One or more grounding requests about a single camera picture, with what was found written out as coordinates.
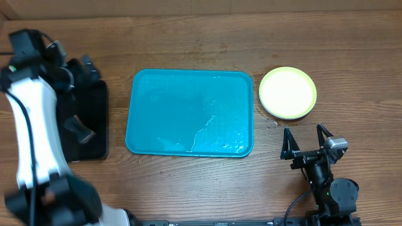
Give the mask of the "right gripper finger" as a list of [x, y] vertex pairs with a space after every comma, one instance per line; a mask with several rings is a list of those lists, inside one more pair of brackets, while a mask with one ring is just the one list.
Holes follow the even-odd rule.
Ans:
[[298, 147], [289, 128], [284, 128], [283, 145], [280, 154], [280, 159], [294, 159], [301, 155]]
[[323, 146], [325, 139], [324, 137], [332, 137], [333, 134], [330, 133], [324, 126], [323, 124], [319, 123], [317, 124], [317, 135], [318, 135], [318, 143], [319, 146]]

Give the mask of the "white plate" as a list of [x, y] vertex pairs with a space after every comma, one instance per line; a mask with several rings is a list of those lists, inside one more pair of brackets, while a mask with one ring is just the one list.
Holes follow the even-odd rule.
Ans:
[[298, 107], [278, 107], [278, 106], [264, 106], [264, 109], [271, 115], [285, 120], [299, 119], [310, 113], [312, 108], [298, 108]]

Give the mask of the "dark bow-shaped sponge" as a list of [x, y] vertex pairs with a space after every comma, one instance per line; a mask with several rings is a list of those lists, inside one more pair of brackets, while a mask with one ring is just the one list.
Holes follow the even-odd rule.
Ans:
[[74, 115], [66, 119], [63, 126], [65, 129], [76, 135], [80, 144], [87, 143], [95, 136], [95, 132], [85, 126], [78, 115]]

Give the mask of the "yellow-green plate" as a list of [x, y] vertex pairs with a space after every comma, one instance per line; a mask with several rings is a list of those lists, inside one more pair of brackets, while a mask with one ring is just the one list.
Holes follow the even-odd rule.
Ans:
[[294, 67], [278, 67], [269, 71], [259, 85], [262, 106], [312, 108], [317, 101], [313, 80]]

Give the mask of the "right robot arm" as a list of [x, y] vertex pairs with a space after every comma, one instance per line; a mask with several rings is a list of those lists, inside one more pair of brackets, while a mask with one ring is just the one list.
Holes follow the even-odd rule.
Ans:
[[[349, 145], [342, 136], [334, 136], [322, 124], [317, 125], [319, 148], [301, 151], [289, 128], [284, 129], [280, 158], [291, 160], [291, 169], [300, 170], [310, 189], [296, 198], [287, 208], [278, 225], [360, 225], [356, 212], [359, 185], [348, 178], [334, 178], [331, 166], [338, 162]], [[304, 217], [290, 218], [291, 209], [302, 199], [312, 195], [316, 210], [307, 211]]]

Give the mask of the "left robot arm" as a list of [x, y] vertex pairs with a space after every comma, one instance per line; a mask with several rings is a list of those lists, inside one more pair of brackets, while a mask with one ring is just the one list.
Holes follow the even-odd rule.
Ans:
[[40, 57], [14, 60], [1, 70], [1, 90], [13, 109], [18, 138], [19, 191], [6, 207], [27, 225], [141, 225], [129, 210], [101, 202], [97, 190], [74, 176], [64, 157], [57, 92], [92, 84], [93, 65], [62, 66]]

